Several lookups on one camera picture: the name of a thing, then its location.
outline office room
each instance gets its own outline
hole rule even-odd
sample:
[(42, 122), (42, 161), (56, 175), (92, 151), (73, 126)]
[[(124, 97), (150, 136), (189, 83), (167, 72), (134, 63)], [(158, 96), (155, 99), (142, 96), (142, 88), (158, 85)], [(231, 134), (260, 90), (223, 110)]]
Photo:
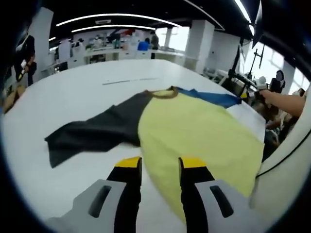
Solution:
[(21, 219), (80, 233), (308, 223), (307, 3), (19, 4), (1, 66), (10, 230)]

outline black ceiling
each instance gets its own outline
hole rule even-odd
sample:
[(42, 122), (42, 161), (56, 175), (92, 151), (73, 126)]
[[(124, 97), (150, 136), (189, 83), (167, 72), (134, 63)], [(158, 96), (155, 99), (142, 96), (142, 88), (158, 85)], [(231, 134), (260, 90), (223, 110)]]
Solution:
[[(225, 32), (251, 39), (252, 34), (248, 23), (238, 9), (234, 0), (190, 0), (200, 9), (215, 18)], [(259, 0), (241, 0), (251, 20), (255, 23), (259, 8)], [(311, 78), (309, 64), (311, 64), (311, 9), (309, 1), (298, 0), (261, 0), (263, 14), (264, 35), (261, 42), (285, 56), (292, 65), (299, 67), (308, 78)], [(57, 23), (76, 17), (105, 13), (126, 13), (156, 17), (177, 23), (182, 26), (191, 26), (194, 19), (206, 19), (220, 27), (199, 9), (184, 0), (131, 0), (131, 1), (76, 1), (46, 0), (43, 6), (54, 12), (50, 36), (64, 38), (72, 36), (71, 31), (84, 27), (96, 26), (95, 20), (111, 19), (111, 24), (129, 24), (151, 26), (155, 28), (169, 27), (170, 25), (153, 20), (135, 17), (97, 17), (82, 19), (59, 27)]]

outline white table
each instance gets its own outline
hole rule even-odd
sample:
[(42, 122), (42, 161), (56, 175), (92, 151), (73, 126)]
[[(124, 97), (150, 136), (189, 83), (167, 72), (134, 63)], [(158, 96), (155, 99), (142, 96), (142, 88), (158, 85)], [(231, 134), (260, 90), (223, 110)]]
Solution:
[[(134, 81), (142, 78), (153, 80)], [(125, 83), (103, 83), (133, 80)], [(66, 70), (27, 88), (3, 120), (7, 162), (22, 195), (40, 219), (59, 217), (73, 199), (98, 179), (106, 179), (114, 164), (140, 155), (140, 149), (119, 145), (107, 153), (83, 152), (52, 169), (44, 138), (60, 126), (87, 120), (112, 104), (143, 90), (176, 85), (198, 91), (229, 93), (212, 81), (164, 60), (124, 60)], [(263, 141), (265, 121), (244, 102), (228, 111)], [(185, 233), (152, 184), (144, 166), (137, 232)]]

